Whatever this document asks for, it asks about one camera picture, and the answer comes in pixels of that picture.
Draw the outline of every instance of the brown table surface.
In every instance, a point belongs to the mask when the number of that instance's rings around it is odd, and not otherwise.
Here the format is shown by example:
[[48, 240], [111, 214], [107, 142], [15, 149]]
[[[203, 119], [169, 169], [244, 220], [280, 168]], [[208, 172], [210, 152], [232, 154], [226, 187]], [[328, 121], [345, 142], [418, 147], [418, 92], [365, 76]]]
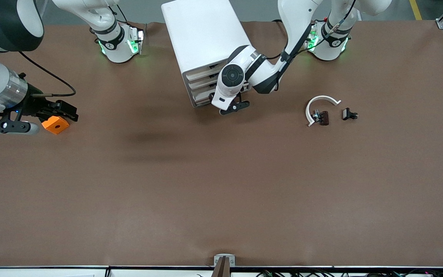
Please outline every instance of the brown table surface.
[[[243, 23], [278, 53], [277, 23]], [[0, 265], [443, 266], [443, 30], [357, 22], [336, 61], [295, 59], [271, 95], [194, 109], [164, 24], [109, 62], [85, 26], [46, 26], [28, 55], [75, 86], [60, 135], [0, 135]], [[67, 88], [18, 53], [0, 61]], [[307, 127], [310, 98], [343, 102]], [[341, 110], [358, 112], [342, 121]]]

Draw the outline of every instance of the small black clamp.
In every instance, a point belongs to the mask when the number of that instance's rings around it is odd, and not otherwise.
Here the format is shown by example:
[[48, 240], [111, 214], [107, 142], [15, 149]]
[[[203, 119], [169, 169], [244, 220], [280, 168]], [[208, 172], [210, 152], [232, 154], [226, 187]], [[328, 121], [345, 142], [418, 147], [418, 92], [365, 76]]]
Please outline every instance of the small black clamp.
[[[210, 102], [213, 100], [213, 96], [214, 95], [215, 95], [215, 93], [210, 93], [210, 95], [209, 95]], [[241, 109], [245, 109], [245, 108], [249, 107], [250, 104], [251, 103], [249, 101], [247, 101], [247, 100], [242, 101], [242, 96], [241, 96], [240, 93], [238, 93], [237, 97], [234, 98], [234, 100], [232, 100], [232, 103], [230, 103], [230, 105], [228, 106], [228, 109], [227, 110], [222, 110], [221, 109], [220, 110], [220, 114], [221, 115], [227, 115], [227, 114], [232, 113], [232, 112], [238, 112]]]
[[329, 125], [329, 114], [327, 111], [319, 112], [319, 110], [315, 110], [314, 114], [312, 115], [312, 118], [314, 121], [318, 122], [322, 126]]
[[343, 110], [343, 120], [347, 120], [348, 118], [357, 119], [358, 118], [358, 113], [350, 112], [350, 109], [346, 108], [346, 109]]

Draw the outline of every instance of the orange block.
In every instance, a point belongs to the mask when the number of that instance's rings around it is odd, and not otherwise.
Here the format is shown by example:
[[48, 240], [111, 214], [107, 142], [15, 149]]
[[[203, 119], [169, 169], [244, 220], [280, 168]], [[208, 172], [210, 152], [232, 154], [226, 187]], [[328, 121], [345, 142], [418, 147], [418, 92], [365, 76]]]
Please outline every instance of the orange block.
[[68, 128], [69, 123], [60, 116], [51, 116], [46, 121], [42, 122], [42, 126], [44, 126], [47, 131], [57, 135], [64, 131], [65, 128]]

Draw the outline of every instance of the black cable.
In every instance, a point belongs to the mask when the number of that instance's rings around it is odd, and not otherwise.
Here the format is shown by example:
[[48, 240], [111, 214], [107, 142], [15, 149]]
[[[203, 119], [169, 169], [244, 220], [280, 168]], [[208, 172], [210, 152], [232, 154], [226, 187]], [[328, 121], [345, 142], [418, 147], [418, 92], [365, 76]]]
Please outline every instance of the black cable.
[[[110, 6], [109, 6], [109, 10], [112, 12], [112, 14], [114, 15], [114, 17], [117, 15], [117, 12], [115, 12]], [[117, 22], [121, 22], [121, 23], [126, 23], [126, 24], [128, 24], [126, 21], [122, 21], [122, 20], [119, 20], [119, 19], [117, 19], [117, 18], [116, 18], [116, 20], [117, 20]]]
[[39, 65], [38, 63], [32, 61], [31, 58], [28, 58], [27, 55], [23, 54], [23, 52], [19, 52], [20, 55], [23, 56], [23, 58], [26, 58], [29, 62], [33, 63], [33, 65], [35, 65], [36, 67], [40, 68], [41, 70], [43, 70], [44, 72], [46, 72], [47, 74], [51, 75], [52, 77], [58, 79], [59, 81], [61, 81], [63, 84], [65, 84], [66, 86], [68, 86], [73, 92], [72, 93], [64, 93], [64, 94], [36, 94], [36, 95], [32, 95], [33, 97], [66, 97], [66, 96], [73, 96], [76, 94], [76, 89], [74, 89], [70, 84], [68, 84], [66, 81], [64, 81], [63, 79], [61, 79], [60, 77], [57, 77], [56, 74], [50, 72], [49, 70], [46, 70], [45, 68], [43, 68], [41, 65]]
[[402, 275], [403, 277], [406, 277], [410, 274], [412, 274], [413, 272], [416, 271], [420, 271], [422, 274], [426, 274], [426, 272], [428, 272], [428, 274], [433, 275], [434, 277], [443, 277], [443, 272], [437, 271], [437, 270], [431, 270], [431, 269], [426, 269], [426, 268], [416, 268], [411, 270], [410, 272]]
[[[353, 0], [350, 9], [348, 10], [348, 12], [346, 13], [345, 17], [344, 17], [340, 22], [345, 21], [346, 18], [348, 18], [348, 16], [349, 16], [350, 13], [351, 13], [351, 10], [353, 9], [353, 6], [355, 6], [355, 2], [356, 2], [356, 0]], [[322, 42], [324, 42], [324, 41], [325, 41], [325, 39], [322, 39], [320, 42], [318, 42], [318, 43], [315, 44], [314, 46], [309, 47], [309, 48], [306, 48], [306, 49], [302, 49], [302, 50], [298, 51], [297, 53], [295, 53], [295, 55], [293, 55], [293, 58], [295, 58], [298, 54], [300, 54], [300, 53], [302, 53], [302, 52], [306, 52], [306, 51], [309, 51], [310, 49], [313, 49], [313, 48], [317, 47], [318, 45], [320, 45], [320, 44], [321, 44]]]
[[118, 7], [119, 11], [121, 12], [121, 14], [123, 15], [124, 21], [127, 22], [128, 19], [127, 19], [126, 16], [124, 15], [123, 10], [121, 10], [121, 7], [119, 7], [119, 5], [117, 5], [117, 7]]
[[333, 275], [327, 271], [315, 269], [315, 268], [308, 268], [309, 270], [314, 270], [315, 272], [321, 273], [323, 277], [333, 277]]
[[[281, 19], [275, 19], [275, 20], [273, 20], [272, 22], [281, 22], [281, 23], [283, 23], [283, 21], [281, 21]], [[283, 47], [283, 49], [285, 49], [287, 45], [288, 45], [288, 38], [286, 39], [286, 44], [285, 44], [285, 47]], [[281, 56], [281, 53], [280, 53], [280, 54], [277, 54], [277, 55], [274, 56], [274, 57], [266, 58], [266, 60], [274, 60], [275, 58], [279, 58], [280, 56]]]
[[317, 275], [315, 272], [311, 272], [309, 275], [306, 275], [306, 277], [310, 277], [312, 275], [314, 275], [315, 277], [321, 277], [321, 276]]
[[110, 277], [110, 273], [111, 273], [111, 268], [110, 268], [110, 266], [108, 266], [108, 267], [105, 269], [105, 275], [104, 275], [104, 277]]

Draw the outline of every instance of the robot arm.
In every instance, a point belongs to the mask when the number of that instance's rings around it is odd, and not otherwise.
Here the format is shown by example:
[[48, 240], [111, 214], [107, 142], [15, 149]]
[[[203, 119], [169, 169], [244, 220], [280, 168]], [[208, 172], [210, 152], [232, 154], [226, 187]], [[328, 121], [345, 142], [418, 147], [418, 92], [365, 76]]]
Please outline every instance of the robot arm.
[[143, 30], [118, 22], [108, 9], [119, 0], [53, 0], [62, 10], [83, 19], [98, 37], [102, 53], [111, 62], [123, 63], [141, 52]]
[[[356, 9], [350, 10], [351, 0], [333, 0], [332, 10], [326, 22], [311, 24], [315, 9], [322, 0], [278, 0], [278, 12], [288, 34], [288, 44], [281, 52], [275, 65], [267, 57], [257, 52], [251, 45], [236, 49], [227, 59], [227, 67], [234, 64], [244, 69], [243, 81], [248, 81], [257, 93], [271, 93], [278, 89], [278, 84], [286, 69], [293, 61], [302, 46], [306, 46], [315, 56], [322, 60], [333, 60], [344, 50], [348, 33], [356, 21]], [[353, 0], [357, 7], [369, 14], [379, 14], [389, 5], [391, 0]], [[230, 111], [239, 91], [228, 87], [223, 81], [224, 75], [218, 76], [217, 87], [211, 103], [220, 110]]]
[[236, 92], [235, 89], [227, 89], [223, 82], [223, 72], [234, 64], [245, 69], [244, 79], [240, 80], [240, 84], [236, 84], [237, 87], [241, 86], [245, 80], [257, 93], [267, 94], [277, 89], [283, 73], [304, 45], [310, 33], [312, 15], [321, 2], [322, 0], [278, 0], [278, 12], [288, 34], [288, 44], [281, 52], [281, 57], [273, 65], [266, 56], [257, 52], [251, 45], [236, 49], [227, 59], [227, 65], [222, 69], [222, 74], [218, 76], [217, 88], [211, 104], [221, 110], [229, 110], [233, 106], [232, 101], [240, 90]]
[[[0, 53], [32, 51], [42, 41], [44, 28], [33, 0], [0, 0]], [[35, 133], [38, 126], [20, 121], [23, 115], [46, 121], [51, 116], [78, 120], [76, 108], [58, 100], [46, 100], [42, 91], [28, 84], [24, 75], [0, 63], [0, 132]], [[18, 115], [10, 119], [11, 112]]]

